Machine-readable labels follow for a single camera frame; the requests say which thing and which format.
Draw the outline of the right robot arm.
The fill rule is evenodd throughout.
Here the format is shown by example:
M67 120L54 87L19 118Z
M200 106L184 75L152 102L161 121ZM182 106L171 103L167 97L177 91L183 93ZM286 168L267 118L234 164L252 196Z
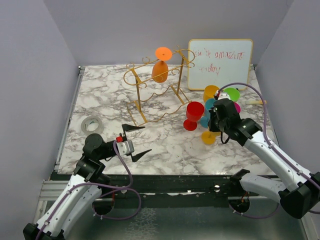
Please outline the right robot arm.
M211 132L226 134L231 140L258 156L279 181L241 170L229 189L240 196L252 192L277 203L293 218L301 219L320 201L320 174L302 167L281 150L251 118L241 118L232 100L214 102L208 123Z

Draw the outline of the red wine glass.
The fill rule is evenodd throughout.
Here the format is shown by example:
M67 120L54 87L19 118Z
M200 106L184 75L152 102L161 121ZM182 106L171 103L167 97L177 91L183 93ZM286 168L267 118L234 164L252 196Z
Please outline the red wine glass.
M194 131L198 126L198 121L201 119L205 107L198 101L190 102L186 107L186 120L183 122L183 127L187 131Z

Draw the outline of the teal wine glass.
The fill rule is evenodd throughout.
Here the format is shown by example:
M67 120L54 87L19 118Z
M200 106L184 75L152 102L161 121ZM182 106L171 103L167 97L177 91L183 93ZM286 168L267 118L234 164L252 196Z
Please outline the teal wine glass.
M208 128L208 123L210 120L211 113L209 110L214 106L216 99L210 98L208 99L205 104L204 104L204 115L201 117L199 123L201 124L202 127Z

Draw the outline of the amber wine glass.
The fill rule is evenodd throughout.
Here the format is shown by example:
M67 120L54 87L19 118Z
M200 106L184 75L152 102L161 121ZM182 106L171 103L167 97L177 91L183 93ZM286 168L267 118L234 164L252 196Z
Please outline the amber wine glass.
M201 134L201 140L206 145L212 145L215 143L216 138L219 137L220 135L221 135L220 131L212 132L207 130Z

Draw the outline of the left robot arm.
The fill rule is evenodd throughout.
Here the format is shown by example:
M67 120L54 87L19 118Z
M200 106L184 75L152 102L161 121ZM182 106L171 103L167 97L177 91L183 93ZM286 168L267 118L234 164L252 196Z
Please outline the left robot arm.
M129 156L135 163L146 154L143 151L133 155L133 143L126 135L141 127L129 124L122 124L121 127L119 136L109 142L104 141L98 133L86 137L82 156L60 196L36 223L29 223L24 227L23 235L26 240L64 240L85 209L96 199L118 191L132 191L131 173L128 174L129 184L125 186L110 185L110 177L103 174L103 160L110 160L115 156L122 160L123 156Z

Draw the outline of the yellow wine glass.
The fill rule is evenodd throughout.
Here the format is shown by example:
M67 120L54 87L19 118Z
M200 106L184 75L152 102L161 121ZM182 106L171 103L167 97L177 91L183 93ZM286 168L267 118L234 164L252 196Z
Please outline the yellow wine glass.
M216 92L220 88L216 85L208 85L205 87L204 92L203 92L203 102L206 103L207 100L209 99L214 99Z

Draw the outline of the magenta wine glass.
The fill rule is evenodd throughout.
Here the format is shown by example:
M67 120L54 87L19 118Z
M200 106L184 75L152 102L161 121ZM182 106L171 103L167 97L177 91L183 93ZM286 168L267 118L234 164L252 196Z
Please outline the magenta wine glass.
M238 113L240 113L240 112L241 112L241 107L240 107L240 105L239 105L237 102L234 102L234 106L235 106L236 111L237 111Z

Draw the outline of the orange wine glass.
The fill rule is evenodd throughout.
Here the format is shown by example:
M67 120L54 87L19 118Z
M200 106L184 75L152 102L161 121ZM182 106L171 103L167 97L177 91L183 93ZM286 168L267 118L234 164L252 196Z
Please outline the orange wine glass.
M169 61L172 56L173 53L168 47L162 46L155 50L157 62L152 68L151 78L156 83L164 83L167 80L169 72L167 61Z

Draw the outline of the green wine glass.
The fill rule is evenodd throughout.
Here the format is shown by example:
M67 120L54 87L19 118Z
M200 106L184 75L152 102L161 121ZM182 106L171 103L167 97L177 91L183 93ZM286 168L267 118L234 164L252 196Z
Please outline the green wine glass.
M233 102L237 102L241 96L240 92L233 87L225 88L223 92L227 93Z

